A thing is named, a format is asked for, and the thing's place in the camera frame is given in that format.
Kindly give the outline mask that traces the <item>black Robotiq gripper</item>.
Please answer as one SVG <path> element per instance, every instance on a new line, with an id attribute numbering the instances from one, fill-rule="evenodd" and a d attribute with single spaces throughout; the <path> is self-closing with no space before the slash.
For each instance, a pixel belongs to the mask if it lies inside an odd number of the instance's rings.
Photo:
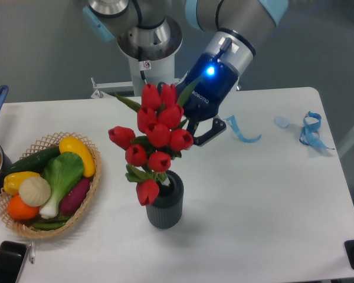
<path id="1" fill-rule="evenodd" d="M 213 118 L 211 128 L 194 137 L 194 145 L 204 146 L 227 129 L 225 122 L 214 116 L 254 56 L 254 47 L 244 37 L 231 29 L 221 28 L 178 84 L 181 93 L 193 80 L 202 77 L 183 105 L 184 115 L 189 119 L 186 130 L 192 136 L 200 121 Z"/>

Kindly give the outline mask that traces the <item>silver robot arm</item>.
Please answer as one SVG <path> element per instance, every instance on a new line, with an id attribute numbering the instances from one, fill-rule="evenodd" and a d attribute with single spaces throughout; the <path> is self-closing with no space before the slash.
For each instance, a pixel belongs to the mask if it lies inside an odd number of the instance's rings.
<path id="1" fill-rule="evenodd" d="M 183 1 L 186 20 L 213 34 L 194 66 L 177 81 L 179 92 L 189 91 L 184 105 L 187 129 L 200 122 L 212 128 L 194 143 L 202 146 L 223 132 L 218 110 L 256 55 L 259 45 L 275 30 L 287 1 Z M 165 1 L 89 1 L 83 15 L 103 41 L 116 40 L 127 57 L 134 94 L 147 83 L 174 83 L 175 54 L 182 45 L 179 24 L 166 13 Z"/>

